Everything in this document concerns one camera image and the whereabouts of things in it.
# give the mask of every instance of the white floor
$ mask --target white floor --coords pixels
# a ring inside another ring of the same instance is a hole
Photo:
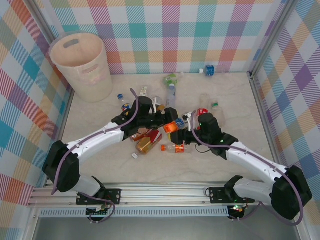
[[[164,76],[166,74],[113,75],[112,93],[97,103],[84,102],[75,95],[62,141],[68,143],[80,139],[109,123],[122,112],[118,94],[134,101],[130,88],[139,94],[141,86],[147,85],[150,87],[150,97],[157,95],[166,99],[166,89],[162,84]],[[253,151],[272,159],[246,73],[221,73],[213,77],[186,74],[177,85],[178,113],[196,110],[202,93],[218,98],[226,117],[226,125],[222,129],[224,132],[238,138]],[[160,145],[169,143],[164,135],[147,155],[134,159],[131,154],[136,152],[135,143],[127,139],[93,156],[80,167],[80,171],[95,176],[103,183],[228,181],[235,175],[257,179],[243,167],[210,152],[198,153],[194,144],[189,146],[192,153],[161,152]]]

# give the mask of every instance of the white trash bin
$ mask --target white trash bin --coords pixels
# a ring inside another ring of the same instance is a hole
[[[52,62],[86,102],[109,96],[113,84],[103,41],[86,32],[67,32],[50,46]]]

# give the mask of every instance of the colorful checkered backdrop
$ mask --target colorful checkered backdrop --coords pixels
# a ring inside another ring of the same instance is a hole
[[[43,183],[70,87],[23,0],[0,6],[0,239],[14,240],[33,188]]]
[[[265,30],[263,26],[273,18],[270,10],[280,3],[44,0],[51,4],[48,7],[42,1],[37,0],[38,5],[56,36],[59,25],[65,32],[81,30],[103,39],[112,74],[196,73],[205,64],[227,72],[247,72],[259,42],[268,34],[268,26]]]
[[[320,235],[320,0],[299,1],[256,83],[281,162],[307,178],[309,230]]]

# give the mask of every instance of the marble floor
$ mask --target marble floor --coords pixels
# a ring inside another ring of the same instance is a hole
[[[162,78],[167,74],[113,75],[113,90],[109,97],[87,103],[75,94],[67,119],[62,141],[68,143],[87,136],[104,127],[121,113],[118,94],[133,102],[130,92],[137,94],[142,86],[148,86],[148,95],[166,99]],[[179,114],[199,107],[199,96],[207,93],[219,100],[226,124],[222,128],[243,142],[248,148],[272,160],[267,138],[246,73],[217,73],[213,77],[203,74],[185,74],[179,80],[176,91],[176,109]],[[190,145],[192,153],[174,154],[161,152],[161,144],[169,144],[167,136],[147,155],[134,159],[135,143],[127,139],[102,150],[87,160],[80,172],[95,176],[103,183],[135,182],[202,182],[228,181],[235,175],[256,180],[245,168],[228,162],[212,153],[198,153]]]

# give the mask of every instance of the white bottle cap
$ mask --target white bottle cap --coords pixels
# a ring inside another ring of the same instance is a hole
[[[137,159],[138,158],[138,155],[134,152],[134,153],[132,153],[132,155],[131,155],[134,159]]]

